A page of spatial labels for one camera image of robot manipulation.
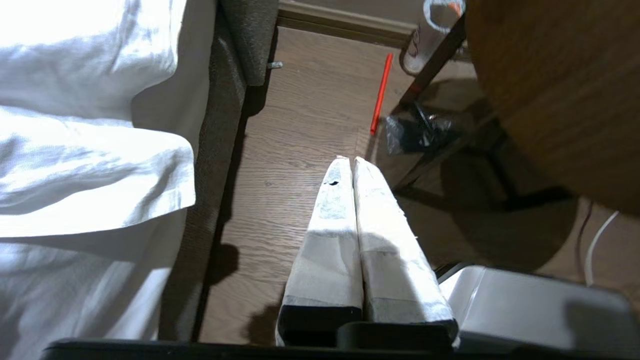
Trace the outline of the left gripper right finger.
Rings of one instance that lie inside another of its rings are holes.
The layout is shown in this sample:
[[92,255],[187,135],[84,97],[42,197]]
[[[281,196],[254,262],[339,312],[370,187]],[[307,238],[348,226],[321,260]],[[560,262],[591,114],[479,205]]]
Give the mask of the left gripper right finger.
[[443,326],[452,343],[459,326],[434,269],[381,170],[355,159],[353,191],[366,319]]

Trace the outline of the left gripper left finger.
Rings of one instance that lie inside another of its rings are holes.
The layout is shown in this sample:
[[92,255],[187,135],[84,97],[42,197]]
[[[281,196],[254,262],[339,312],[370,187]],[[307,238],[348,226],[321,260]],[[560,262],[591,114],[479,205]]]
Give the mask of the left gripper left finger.
[[334,159],[320,185],[286,281],[279,347],[334,347],[338,329],[363,319],[364,285],[350,160]]

